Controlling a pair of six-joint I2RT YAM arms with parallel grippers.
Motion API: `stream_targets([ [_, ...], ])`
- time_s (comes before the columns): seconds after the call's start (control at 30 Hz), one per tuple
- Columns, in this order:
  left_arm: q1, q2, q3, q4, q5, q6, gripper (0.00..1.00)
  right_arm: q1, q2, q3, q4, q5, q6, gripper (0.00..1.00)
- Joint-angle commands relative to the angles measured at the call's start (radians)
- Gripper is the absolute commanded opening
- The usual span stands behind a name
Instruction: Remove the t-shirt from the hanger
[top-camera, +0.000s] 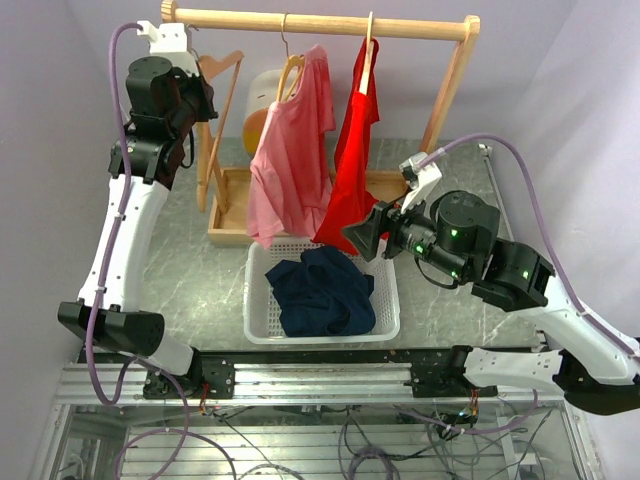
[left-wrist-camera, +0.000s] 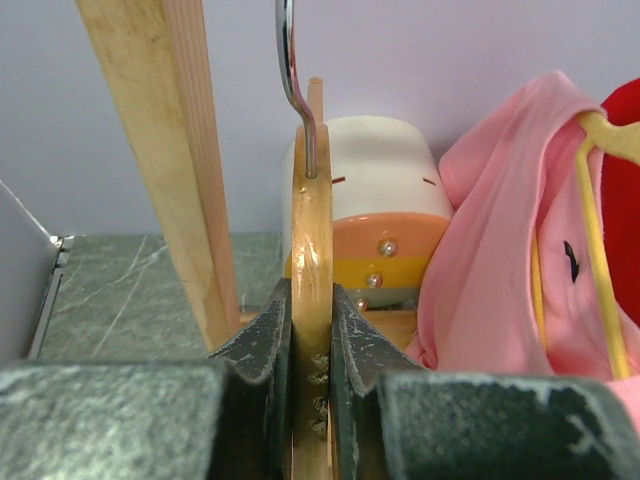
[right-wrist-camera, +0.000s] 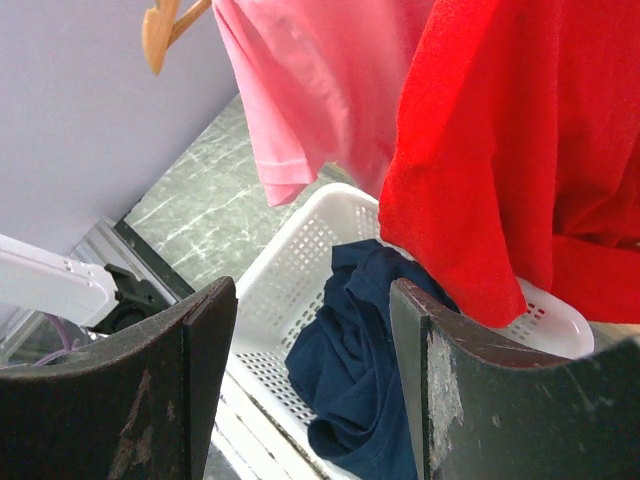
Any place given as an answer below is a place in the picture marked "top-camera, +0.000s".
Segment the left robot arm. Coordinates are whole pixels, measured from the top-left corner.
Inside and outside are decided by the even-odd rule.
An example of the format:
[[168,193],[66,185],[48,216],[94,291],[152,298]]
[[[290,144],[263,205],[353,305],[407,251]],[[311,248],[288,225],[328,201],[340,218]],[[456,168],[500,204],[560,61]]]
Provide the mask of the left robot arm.
[[131,102],[123,138],[111,148],[109,200],[98,249],[75,301],[58,320],[95,346],[138,356],[167,372],[182,397],[203,387],[192,347],[166,330],[159,313],[140,308],[153,228],[185,157],[194,125],[216,118],[213,89],[191,53],[151,54],[132,62],[125,81]]

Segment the navy blue t shirt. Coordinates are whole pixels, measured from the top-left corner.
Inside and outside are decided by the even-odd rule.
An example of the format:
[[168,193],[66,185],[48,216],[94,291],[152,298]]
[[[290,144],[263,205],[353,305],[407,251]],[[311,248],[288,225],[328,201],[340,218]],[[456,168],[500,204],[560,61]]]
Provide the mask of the navy blue t shirt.
[[332,246],[307,249],[298,261],[282,260],[265,277],[288,337],[364,335],[376,325],[374,277]]

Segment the wooden hanger with metal hook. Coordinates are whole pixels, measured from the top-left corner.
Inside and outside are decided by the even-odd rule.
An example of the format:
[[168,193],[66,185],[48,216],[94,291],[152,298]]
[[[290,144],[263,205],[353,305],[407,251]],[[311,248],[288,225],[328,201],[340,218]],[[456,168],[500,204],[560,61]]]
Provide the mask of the wooden hanger with metal hook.
[[224,106],[215,118],[217,121],[216,134],[213,135],[211,133],[209,121],[197,123],[195,127],[197,207],[201,213],[206,211],[209,185],[210,183],[213,183],[215,199],[222,206],[223,211],[226,211],[228,194],[218,160],[218,150],[223,137],[224,127],[226,125],[240,67],[244,59],[244,53],[241,50],[235,50],[226,55],[223,59],[217,60],[209,55],[200,56],[194,48],[191,48],[190,51],[196,58],[197,63],[204,74],[204,78],[207,81],[215,79],[230,69],[233,70]]

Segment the pink t shirt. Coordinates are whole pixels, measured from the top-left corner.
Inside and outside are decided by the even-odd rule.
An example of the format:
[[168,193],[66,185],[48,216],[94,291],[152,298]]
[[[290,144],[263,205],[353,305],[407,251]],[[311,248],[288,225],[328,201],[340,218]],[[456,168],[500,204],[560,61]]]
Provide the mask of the pink t shirt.
[[332,193],[325,134],[335,128],[328,55],[315,45],[296,94],[270,105],[250,164],[246,229],[263,248],[280,233],[311,238],[321,226]]

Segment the red t shirt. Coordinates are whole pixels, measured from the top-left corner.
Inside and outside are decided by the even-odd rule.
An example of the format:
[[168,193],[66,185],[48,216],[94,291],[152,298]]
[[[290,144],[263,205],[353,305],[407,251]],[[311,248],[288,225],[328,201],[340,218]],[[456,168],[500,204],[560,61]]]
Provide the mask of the red t shirt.
[[336,176],[325,218],[313,241],[355,255],[357,250],[342,229],[366,219],[377,199],[366,188],[371,127],[379,121],[375,76],[369,75],[367,92],[360,91],[367,45],[361,46],[353,68],[352,91],[334,154]]

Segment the cream plastic hanger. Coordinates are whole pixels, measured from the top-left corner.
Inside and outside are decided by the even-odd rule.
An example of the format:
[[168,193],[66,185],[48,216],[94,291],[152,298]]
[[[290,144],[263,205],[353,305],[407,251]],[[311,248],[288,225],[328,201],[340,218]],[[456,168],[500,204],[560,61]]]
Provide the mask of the cream plastic hanger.
[[374,23],[374,13],[370,11],[368,16],[368,21],[367,21],[366,49],[365,49],[362,74],[361,74],[361,79],[359,84],[359,92],[362,95],[368,94],[370,77],[371,77],[371,68],[372,68],[372,60],[373,60],[373,53],[374,53],[373,23]]

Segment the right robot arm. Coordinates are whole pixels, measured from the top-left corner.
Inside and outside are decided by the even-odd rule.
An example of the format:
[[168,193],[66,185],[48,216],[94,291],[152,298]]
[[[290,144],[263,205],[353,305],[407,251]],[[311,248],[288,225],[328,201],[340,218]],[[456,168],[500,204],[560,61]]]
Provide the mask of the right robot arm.
[[590,324],[592,313],[572,304],[558,268],[532,247],[499,238],[499,223],[497,208],[458,190],[407,211],[379,202],[342,233],[363,259],[407,252],[418,267],[451,278],[449,288],[470,285],[473,296],[517,314],[559,344],[538,353],[454,346],[440,373],[448,393],[510,386],[560,394],[601,416],[638,409],[638,339],[604,321]]

